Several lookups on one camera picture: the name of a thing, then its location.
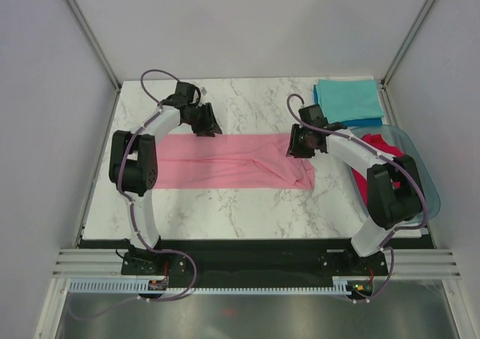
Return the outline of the pink t shirt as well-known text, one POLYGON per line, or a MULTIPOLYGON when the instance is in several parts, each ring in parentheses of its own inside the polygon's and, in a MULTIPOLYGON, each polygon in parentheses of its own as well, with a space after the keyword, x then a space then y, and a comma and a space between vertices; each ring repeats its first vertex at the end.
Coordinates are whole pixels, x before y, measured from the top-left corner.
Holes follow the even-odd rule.
POLYGON ((169 134, 157 145, 156 189, 299 189, 311 191, 315 169, 287 156, 290 135, 169 134))

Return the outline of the left aluminium frame post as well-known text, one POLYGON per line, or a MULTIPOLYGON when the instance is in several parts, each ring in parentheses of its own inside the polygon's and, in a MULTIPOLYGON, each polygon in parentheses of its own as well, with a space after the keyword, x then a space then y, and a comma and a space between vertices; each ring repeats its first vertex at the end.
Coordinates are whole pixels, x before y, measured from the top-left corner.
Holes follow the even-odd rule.
POLYGON ((121 91, 122 84, 120 83, 118 77, 114 73, 112 65, 109 63, 109 60, 101 48, 101 45, 98 39, 95 36, 95 33, 92 30, 92 27, 89 25, 89 22, 83 13, 82 8, 80 7, 77 0, 64 0, 64 3, 67 5, 68 10, 70 11, 76 25, 81 31, 83 37, 88 44, 88 47, 94 54, 98 64, 101 66, 103 73, 108 79, 110 85, 113 87, 116 94, 121 91))

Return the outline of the right aluminium frame post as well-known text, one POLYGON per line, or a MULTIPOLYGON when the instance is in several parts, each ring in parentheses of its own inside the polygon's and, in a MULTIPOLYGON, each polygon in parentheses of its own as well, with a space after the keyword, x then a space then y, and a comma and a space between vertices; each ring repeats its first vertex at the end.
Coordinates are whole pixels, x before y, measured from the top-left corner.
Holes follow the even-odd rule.
POLYGON ((413 45, 423 25, 426 23, 437 1, 438 0, 424 0, 423 4, 418 10, 418 13, 415 16, 415 19, 409 27, 406 36, 402 40, 400 47, 395 53, 390 65, 388 66, 387 71, 383 75, 382 79, 379 81, 383 90, 386 90, 389 83, 392 81, 393 76, 398 71, 398 68, 400 67, 405 56, 407 55, 410 47, 413 45))

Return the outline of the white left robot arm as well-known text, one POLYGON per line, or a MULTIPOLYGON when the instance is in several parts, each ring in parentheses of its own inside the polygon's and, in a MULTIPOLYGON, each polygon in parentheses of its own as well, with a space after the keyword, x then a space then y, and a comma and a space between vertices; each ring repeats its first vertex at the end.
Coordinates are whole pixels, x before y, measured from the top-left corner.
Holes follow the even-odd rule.
POLYGON ((127 203, 130 218, 130 244, 124 260, 139 264, 149 274, 164 267, 159 247, 152 189, 158 179, 157 144, 180 125, 188 125, 198 137, 222 134, 210 103, 201 103, 202 90, 178 81, 175 91, 157 106, 135 131, 117 130, 112 135, 109 180, 127 203))

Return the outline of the red t shirt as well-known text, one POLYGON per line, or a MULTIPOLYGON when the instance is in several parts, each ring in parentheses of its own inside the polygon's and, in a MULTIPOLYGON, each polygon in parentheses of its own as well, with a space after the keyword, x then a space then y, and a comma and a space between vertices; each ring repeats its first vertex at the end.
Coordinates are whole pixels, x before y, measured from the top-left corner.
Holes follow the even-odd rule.
MULTIPOLYGON (((395 157, 401 157, 404 153, 396 146, 389 145, 382 137, 381 134, 371 134, 368 133, 361 138, 364 142, 372 145, 374 148, 379 149, 395 157)), ((359 193, 365 205, 368 204, 368 183, 367 179, 362 176, 356 170, 352 170, 355 183, 358 187, 359 193)))

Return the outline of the aluminium frame post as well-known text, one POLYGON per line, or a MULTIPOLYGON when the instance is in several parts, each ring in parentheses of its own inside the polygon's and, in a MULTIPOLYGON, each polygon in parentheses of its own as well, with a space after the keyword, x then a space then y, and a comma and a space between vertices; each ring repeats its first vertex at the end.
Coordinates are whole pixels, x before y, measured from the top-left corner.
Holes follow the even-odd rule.
POLYGON ((392 81, 393 76, 398 71, 398 68, 400 67, 405 56, 407 55, 410 47, 413 45, 423 25, 426 23, 437 1, 438 0, 424 0, 423 4, 418 10, 418 13, 415 16, 415 19, 409 27, 406 36, 402 40, 400 47, 395 53, 390 65, 388 66, 387 71, 383 75, 382 79, 379 81, 383 90, 386 90, 389 83, 392 81))
POLYGON ((70 11, 76 25, 81 31, 83 37, 88 44, 88 47, 94 54, 98 64, 101 66, 103 73, 108 79, 110 85, 113 87, 116 94, 121 91, 122 84, 120 83, 118 77, 114 73, 112 65, 109 63, 109 60, 101 48, 101 45, 98 39, 95 36, 95 33, 92 30, 92 27, 89 25, 89 22, 83 13, 82 8, 80 7, 77 0, 64 0, 64 3, 67 5, 68 10, 70 11))

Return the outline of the folded teal t shirt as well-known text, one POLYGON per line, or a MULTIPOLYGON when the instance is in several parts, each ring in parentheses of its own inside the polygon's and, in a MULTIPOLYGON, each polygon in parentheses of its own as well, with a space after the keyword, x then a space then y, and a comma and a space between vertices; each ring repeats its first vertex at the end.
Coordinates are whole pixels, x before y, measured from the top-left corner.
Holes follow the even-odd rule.
POLYGON ((381 119, 385 115, 374 79, 320 79, 313 87, 313 97, 330 122, 381 119))

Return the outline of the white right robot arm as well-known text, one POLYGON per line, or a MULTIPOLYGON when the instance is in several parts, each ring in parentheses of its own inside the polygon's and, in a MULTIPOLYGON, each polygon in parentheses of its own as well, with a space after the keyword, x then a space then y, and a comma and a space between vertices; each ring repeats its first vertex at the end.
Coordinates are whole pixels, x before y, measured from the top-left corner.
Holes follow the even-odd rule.
POLYGON ((368 218, 343 255, 345 269, 361 274, 370 266, 370 256, 397 231, 417 229, 407 223, 419 214, 428 215, 416 162, 409 155, 394 156, 375 148, 340 122, 328 122, 318 104, 302 106, 293 118, 297 123, 291 128, 287 155, 307 159, 316 152, 329 154, 366 180, 368 218))

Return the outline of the clear blue plastic bin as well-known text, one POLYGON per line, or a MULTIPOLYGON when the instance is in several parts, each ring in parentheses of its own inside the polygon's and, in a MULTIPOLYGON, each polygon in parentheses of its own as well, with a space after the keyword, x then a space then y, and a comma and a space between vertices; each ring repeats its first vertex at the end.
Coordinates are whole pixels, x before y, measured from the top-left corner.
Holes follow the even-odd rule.
MULTIPOLYGON (((373 127, 352 127, 350 130, 360 139, 366 134, 381 134, 383 139, 390 145, 398 147, 405 155, 409 155, 415 160, 424 197, 427 202, 427 219, 435 218, 440 211, 441 201, 434 182, 431 179, 425 163, 419 154, 415 144, 410 137, 398 127, 391 125, 373 126, 373 127)), ((355 194, 360 202, 361 210, 368 216, 367 206, 363 203, 356 181, 353 177, 352 168, 348 167, 349 177, 352 182, 355 194)))

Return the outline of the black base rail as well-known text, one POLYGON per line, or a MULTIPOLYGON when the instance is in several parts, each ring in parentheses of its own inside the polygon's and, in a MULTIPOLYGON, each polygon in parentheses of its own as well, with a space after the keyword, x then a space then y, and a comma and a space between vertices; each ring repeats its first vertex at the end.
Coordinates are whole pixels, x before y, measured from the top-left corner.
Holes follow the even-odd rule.
POLYGON ((123 275, 166 275, 176 284, 325 284, 335 277, 387 275, 383 253, 350 261, 346 238, 163 240, 153 263, 129 264, 123 275))

